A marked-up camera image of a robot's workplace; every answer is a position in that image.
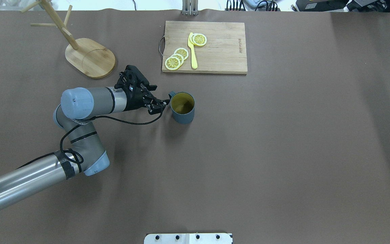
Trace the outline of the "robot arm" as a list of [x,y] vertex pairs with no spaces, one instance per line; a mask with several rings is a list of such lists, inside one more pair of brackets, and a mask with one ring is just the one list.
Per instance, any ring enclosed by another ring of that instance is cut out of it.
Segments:
[[110,161],[94,120],[139,108],[161,117],[169,103],[145,85],[65,90],[53,112],[54,123],[64,131],[58,149],[0,176],[0,210],[79,174],[91,176],[106,169]]

